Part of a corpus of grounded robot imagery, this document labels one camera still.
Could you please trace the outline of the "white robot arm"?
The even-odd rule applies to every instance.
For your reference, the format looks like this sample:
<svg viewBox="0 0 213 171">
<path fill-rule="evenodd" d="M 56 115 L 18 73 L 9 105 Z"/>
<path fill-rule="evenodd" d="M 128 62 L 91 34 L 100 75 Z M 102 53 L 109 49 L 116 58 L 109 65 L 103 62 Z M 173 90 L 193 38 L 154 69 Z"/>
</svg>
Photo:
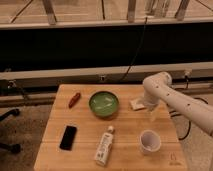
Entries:
<svg viewBox="0 0 213 171">
<path fill-rule="evenodd" d="M 167 72 L 146 77 L 142 104 L 152 111 L 162 100 L 213 137 L 213 106 L 172 89 L 171 84 L 172 77 Z"/>
</svg>

